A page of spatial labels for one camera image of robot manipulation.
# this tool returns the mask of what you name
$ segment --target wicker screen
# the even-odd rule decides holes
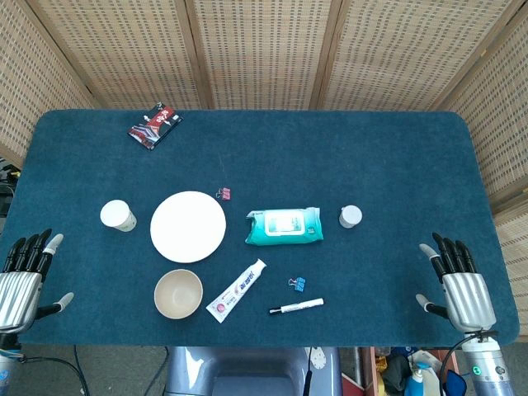
[[[149,108],[163,101],[200,108],[175,1],[39,0],[32,5],[105,105]]]
[[[528,335],[528,203],[508,217],[497,218],[497,234],[519,311],[521,334]]]
[[[510,0],[352,0],[326,109],[426,110]]]
[[[0,154],[18,167],[44,112],[93,103],[26,11],[16,0],[0,6]]]
[[[215,107],[307,109],[330,0],[195,0]]]
[[[445,107],[468,123],[488,194],[528,175],[528,12]]]

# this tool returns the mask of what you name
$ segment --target small white cup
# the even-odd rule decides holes
[[[341,214],[339,215],[339,223],[346,228],[351,229],[355,225],[358,225],[363,219],[361,209],[354,205],[345,206],[341,208]]]
[[[132,231],[138,223],[128,204],[123,200],[111,200],[106,203],[101,209],[101,221],[105,226],[125,233]]]

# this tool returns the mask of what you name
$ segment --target teal wet wipes pack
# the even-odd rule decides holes
[[[319,208],[253,210],[246,243],[251,245],[284,245],[310,243],[323,239]]]

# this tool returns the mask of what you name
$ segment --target bowl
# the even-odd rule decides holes
[[[192,271],[170,271],[154,289],[154,303],[159,313],[169,319],[183,319],[200,306],[204,288]]]

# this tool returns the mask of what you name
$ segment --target robotic arm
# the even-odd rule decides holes
[[[416,295],[417,302],[426,312],[448,319],[464,333],[465,339],[459,344],[472,368],[478,396],[513,396],[501,348],[488,332],[497,319],[484,278],[461,241],[453,243],[437,233],[432,237],[440,254],[425,243],[420,249],[435,269],[447,307],[433,304],[424,295]]]
[[[45,245],[50,235],[51,229],[46,229],[41,235],[17,240],[0,273],[0,394],[7,394],[12,373],[24,358],[18,334],[35,320],[64,310],[73,299],[70,292],[56,303],[38,307],[42,285],[63,240],[59,233]]]

